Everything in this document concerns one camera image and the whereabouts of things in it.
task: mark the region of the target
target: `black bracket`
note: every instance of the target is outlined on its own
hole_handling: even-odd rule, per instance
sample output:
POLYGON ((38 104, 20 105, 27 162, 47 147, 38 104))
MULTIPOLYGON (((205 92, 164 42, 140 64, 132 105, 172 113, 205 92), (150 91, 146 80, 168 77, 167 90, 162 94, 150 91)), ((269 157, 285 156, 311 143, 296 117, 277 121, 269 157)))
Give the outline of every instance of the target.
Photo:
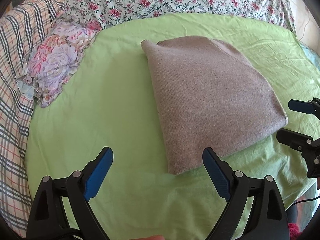
MULTIPOLYGON (((307 102, 291 99, 288 107, 292 111, 305 114, 313 114, 320 119, 320 99, 313 98, 307 102)), ((281 128, 276 135, 279 143, 288 145, 290 148, 301 152, 305 159, 308 178, 320 177, 320 138, 313 140, 311 136, 281 128)))
POLYGON ((88 201, 95 197, 113 162, 113 153, 104 147, 94 161, 68 178, 42 178, 36 192, 27 227, 27 240, 109 240, 88 201), (70 228, 62 197, 68 197, 79 230, 70 228))
POLYGON ((284 204, 272 176, 255 179, 247 177, 241 171, 233 171, 211 148, 203 151, 202 158, 219 196, 227 201, 223 213, 206 240, 231 240, 247 198, 252 196, 254 200, 249 219, 238 239, 290 239, 284 204))

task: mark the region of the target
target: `blue gripper pad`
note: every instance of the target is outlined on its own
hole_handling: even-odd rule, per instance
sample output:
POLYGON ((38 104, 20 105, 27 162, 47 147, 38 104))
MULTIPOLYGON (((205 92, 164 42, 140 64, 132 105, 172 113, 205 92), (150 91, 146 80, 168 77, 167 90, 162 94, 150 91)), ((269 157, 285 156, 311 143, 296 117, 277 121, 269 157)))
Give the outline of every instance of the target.
POLYGON ((303 102, 298 100, 291 99, 288 103, 288 107, 292 111, 305 113, 305 114, 313 114, 315 109, 310 102, 303 102))
POLYGON ((207 149, 202 153, 202 160, 219 196, 228 202, 231 197, 228 178, 224 175, 219 165, 207 149))
POLYGON ((113 162, 113 153, 109 148, 85 183, 84 198, 89 201, 95 197, 113 162))

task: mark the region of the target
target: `floral pillow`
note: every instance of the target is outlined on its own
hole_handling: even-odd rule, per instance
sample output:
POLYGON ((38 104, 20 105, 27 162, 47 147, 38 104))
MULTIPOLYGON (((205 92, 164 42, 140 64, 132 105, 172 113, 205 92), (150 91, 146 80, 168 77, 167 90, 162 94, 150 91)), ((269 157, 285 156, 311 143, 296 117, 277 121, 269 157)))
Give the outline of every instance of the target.
POLYGON ((40 46, 34 48, 29 62, 17 78, 21 93, 29 99, 37 97, 41 107, 47 107, 62 92, 90 46, 97 31, 59 21, 40 46))

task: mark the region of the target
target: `plaid blanket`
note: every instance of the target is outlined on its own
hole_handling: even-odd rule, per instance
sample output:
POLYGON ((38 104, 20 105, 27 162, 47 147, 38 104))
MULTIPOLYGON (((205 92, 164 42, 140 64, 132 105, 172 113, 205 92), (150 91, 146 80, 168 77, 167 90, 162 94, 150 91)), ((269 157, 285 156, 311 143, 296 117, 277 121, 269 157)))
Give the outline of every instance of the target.
POLYGON ((25 0, 0 19, 0 214, 22 237, 31 209, 23 163, 34 102, 21 95, 16 77, 62 12, 63 2, 25 0))

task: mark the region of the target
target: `black cable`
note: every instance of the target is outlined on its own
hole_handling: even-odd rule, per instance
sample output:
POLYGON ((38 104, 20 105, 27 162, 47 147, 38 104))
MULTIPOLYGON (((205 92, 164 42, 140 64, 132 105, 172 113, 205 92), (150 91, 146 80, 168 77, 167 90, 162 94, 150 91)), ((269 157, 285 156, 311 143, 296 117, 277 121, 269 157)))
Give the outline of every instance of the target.
POLYGON ((296 205, 296 204, 302 203, 302 202, 314 201, 314 200, 317 200, 318 198, 320 198, 320 196, 315 197, 315 198, 300 200, 300 201, 298 201, 298 202, 293 203, 290 207, 292 207, 292 206, 294 206, 294 205, 296 205))

